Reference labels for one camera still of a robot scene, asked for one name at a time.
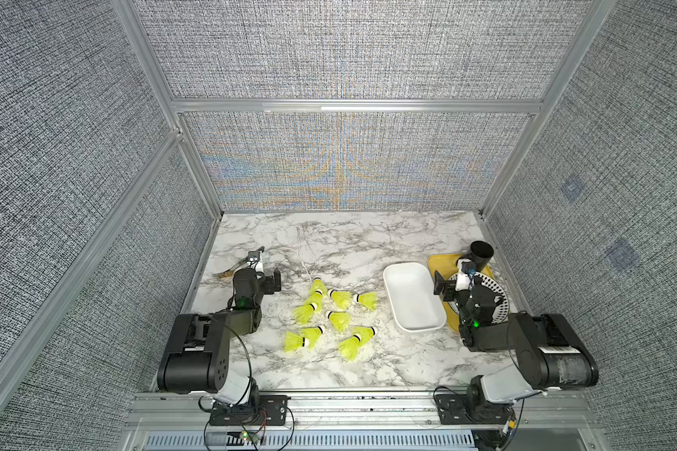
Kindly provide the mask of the white plastic storage box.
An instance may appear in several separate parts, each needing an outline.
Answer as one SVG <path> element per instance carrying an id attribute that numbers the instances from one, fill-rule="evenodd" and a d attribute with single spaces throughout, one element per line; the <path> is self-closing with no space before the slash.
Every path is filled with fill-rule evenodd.
<path id="1" fill-rule="evenodd" d="M 394 263 L 383 271 L 394 321 L 406 334 L 425 334 L 443 328 L 447 315 L 434 294 L 429 269 L 418 262 Z"/>

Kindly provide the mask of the yellow shuttlecock three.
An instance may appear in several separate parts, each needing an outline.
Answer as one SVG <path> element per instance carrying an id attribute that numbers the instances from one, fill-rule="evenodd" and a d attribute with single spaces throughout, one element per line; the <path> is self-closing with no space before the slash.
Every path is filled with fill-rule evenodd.
<path id="1" fill-rule="evenodd" d="M 320 293 L 322 296 L 327 295 L 327 288 L 325 283 L 323 283 L 323 280 L 319 277 L 315 277 L 312 281 L 312 284 L 310 286 L 310 294 L 313 293 Z"/>

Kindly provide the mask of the yellow shuttlecock two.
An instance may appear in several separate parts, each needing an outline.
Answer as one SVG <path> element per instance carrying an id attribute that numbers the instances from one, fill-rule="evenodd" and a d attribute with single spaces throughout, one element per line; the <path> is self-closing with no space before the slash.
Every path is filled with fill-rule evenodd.
<path id="1" fill-rule="evenodd" d="M 350 291 L 337 291 L 336 289 L 331 289 L 328 294 L 338 310 L 345 311 L 351 306 L 353 294 Z"/>

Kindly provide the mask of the yellow shuttlecock one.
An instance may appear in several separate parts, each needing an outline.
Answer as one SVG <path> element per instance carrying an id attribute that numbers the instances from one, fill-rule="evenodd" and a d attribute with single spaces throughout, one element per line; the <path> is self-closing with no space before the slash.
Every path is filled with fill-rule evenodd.
<path id="1" fill-rule="evenodd" d="M 378 303 L 378 294 L 376 292 L 367 292 L 363 294 L 356 294 L 354 300 L 357 304 L 364 306 L 370 311 L 376 310 Z"/>

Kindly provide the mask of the yellow shuttlecock six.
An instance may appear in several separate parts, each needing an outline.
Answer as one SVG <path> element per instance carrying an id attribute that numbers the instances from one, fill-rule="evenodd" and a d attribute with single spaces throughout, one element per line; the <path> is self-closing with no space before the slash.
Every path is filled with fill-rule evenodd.
<path id="1" fill-rule="evenodd" d="M 373 327 L 355 327 L 352 331 L 352 336 L 358 340 L 360 346 L 367 344 L 376 335 L 376 330 Z"/>

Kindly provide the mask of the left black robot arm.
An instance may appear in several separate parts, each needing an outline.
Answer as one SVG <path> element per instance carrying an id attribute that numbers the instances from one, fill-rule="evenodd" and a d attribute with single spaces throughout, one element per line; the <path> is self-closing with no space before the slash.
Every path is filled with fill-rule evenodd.
<path id="1" fill-rule="evenodd" d="M 281 291 L 281 274 L 245 268 L 233 276 L 232 286 L 226 308 L 176 317 L 157 370 L 161 392 L 205 392 L 228 409 L 257 409 L 260 395 L 253 375 L 242 376 L 231 369 L 231 340 L 242 341 L 257 332 L 263 319 L 263 297 Z"/>

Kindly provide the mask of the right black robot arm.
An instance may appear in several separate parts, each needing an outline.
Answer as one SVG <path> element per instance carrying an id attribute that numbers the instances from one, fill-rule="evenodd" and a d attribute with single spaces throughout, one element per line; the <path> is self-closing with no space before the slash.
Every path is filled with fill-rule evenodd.
<path id="1" fill-rule="evenodd" d="M 577 390 L 599 381 L 599 369 L 567 319 L 559 314 L 533 317 L 509 313 L 495 321 L 498 291 L 480 272 L 468 276 L 466 289 L 434 274 L 434 293 L 454 306 L 459 334 L 474 353 L 507 351 L 511 364 L 491 374 L 472 378 L 462 395 L 436 396 L 443 424 L 499 425 L 510 421 L 513 404 L 548 390 Z"/>

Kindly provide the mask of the black dotted white plate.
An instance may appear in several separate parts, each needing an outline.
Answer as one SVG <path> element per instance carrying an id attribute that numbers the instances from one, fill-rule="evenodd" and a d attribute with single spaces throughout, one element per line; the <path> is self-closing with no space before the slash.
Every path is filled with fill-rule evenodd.
<path id="1" fill-rule="evenodd" d="M 507 319 L 510 313 L 510 304 L 508 296 L 504 289 L 501 288 L 501 291 L 505 293 L 507 306 Z M 461 320 L 463 322 L 468 321 L 470 326 L 475 328 L 481 326 L 492 325 L 493 315 L 498 306 L 496 298 L 498 298 L 499 293 L 494 291 L 491 287 L 483 285 L 483 278 L 481 277 L 481 272 L 477 272 L 477 277 L 475 279 L 475 286 L 471 291 L 468 291 L 468 301 L 466 302 L 466 307 L 460 308 Z"/>

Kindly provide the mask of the black mug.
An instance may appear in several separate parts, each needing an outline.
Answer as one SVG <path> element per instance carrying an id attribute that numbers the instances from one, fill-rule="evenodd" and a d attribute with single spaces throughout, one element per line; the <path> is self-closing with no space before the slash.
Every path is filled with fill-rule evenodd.
<path id="1" fill-rule="evenodd" d="M 470 244 L 468 253 L 461 255 L 457 259 L 457 269 L 459 272 L 469 274 L 470 270 L 482 272 L 494 257 L 494 247 L 488 242 L 475 241 Z"/>

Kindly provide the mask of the yellow shuttlecock four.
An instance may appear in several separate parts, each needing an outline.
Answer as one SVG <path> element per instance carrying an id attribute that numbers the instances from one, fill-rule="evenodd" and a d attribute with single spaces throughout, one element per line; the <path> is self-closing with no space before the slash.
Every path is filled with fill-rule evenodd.
<path id="1" fill-rule="evenodd" d="M 304 304 L 296 307 L 293 310 L 294 319 L 302 325 L 308 324 L 311 319 L 316 315 L 320 314 L 323 310 L 323 295 L 319 292 L 314 292 Z"/>

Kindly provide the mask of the yellow shuttlecock eight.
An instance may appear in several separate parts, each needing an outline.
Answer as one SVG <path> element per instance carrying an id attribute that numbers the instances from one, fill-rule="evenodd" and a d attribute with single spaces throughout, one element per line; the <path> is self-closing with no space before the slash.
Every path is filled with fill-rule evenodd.
<path id="1" fill-rule="evenodd" d="M 304 348 L 311 350 L 317 345 L 324 332 L 325 329 L 321 326 L 303 328 L 298 333 L 287 332 L 284 339 L 284 351 L 293 353 Z"/>

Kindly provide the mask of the yellow shuttlecock five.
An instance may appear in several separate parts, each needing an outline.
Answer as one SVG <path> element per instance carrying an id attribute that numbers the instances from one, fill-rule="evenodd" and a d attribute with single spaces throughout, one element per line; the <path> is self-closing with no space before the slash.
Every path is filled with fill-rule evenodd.
<path id="1" fill-rule="evenodd" d="M 336 331 L 344 333 L 349 329 L 351 323 L 351 316 L 349 313 L 329 311 L 326 317 Z"/>

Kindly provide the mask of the yellow shuttlecock seven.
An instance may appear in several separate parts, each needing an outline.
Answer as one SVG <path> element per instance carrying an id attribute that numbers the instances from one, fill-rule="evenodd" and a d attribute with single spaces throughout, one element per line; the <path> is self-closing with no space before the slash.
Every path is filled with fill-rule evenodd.
<path id="1" fill-rule="evenodd" d="M 357 359 L 358 351 L 361 347 L 361 336 L 354 334 L 350 338 L 343 340 L 338 344 L 338 352 L 343 359 L 349 362 Z"/>

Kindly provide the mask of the green handled brush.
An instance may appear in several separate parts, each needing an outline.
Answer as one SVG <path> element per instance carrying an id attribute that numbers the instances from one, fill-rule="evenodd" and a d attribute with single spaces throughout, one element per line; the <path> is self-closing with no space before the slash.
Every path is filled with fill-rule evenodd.
<path id="1" fill-rule="evenodd" d="M 261 249 L 262 252 L 265 251 L 264 246 L 261 246 L 258 249 Z M 218 279 L 232 278 L 235 275 L 235 273 L 238 272 L 239 270 L 246 269 L 247 268 L 247 266 L 246 266 L 247 255 L 243 259 L 240 259 L 237 263 L 232 265 L 231 268 L 228 268 L 224 272 L 220 272 L 219 274 L 216 274 L 216 277 Z"/>

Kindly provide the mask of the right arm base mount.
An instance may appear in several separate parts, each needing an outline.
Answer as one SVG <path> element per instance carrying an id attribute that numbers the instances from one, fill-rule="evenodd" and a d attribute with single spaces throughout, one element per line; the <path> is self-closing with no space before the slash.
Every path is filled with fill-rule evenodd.
<path id="1" fill-rule="evenodd" d="M 493 404 L 483 398 L 439 391 L 434 394 L 442 425 L 505 426 L 515 418 L 511 404 Z"/>

